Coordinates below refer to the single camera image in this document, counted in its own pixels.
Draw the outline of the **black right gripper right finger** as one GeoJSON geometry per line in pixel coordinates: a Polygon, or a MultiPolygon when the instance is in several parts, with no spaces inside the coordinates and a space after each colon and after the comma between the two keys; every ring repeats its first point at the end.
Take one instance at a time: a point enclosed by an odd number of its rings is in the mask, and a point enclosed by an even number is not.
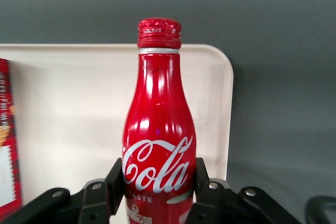
{"type": "Polygon", "coordinates": [[[227,181],[210,179],[202,158],[196,159],[195,193],[186,223],[299,223],[258,187],[235,193],[227,181]]]}

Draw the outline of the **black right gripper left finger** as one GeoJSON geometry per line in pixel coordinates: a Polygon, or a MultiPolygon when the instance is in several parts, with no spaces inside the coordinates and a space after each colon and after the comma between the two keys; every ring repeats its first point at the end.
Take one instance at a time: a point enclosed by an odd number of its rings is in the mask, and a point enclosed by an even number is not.
{"type": "Polygon", "coordinates": [[[118,158],[104,179],[87,182],[76,194],[52,188],[1,223],[109,223],[124,195],[122,161],[118,158]]]}

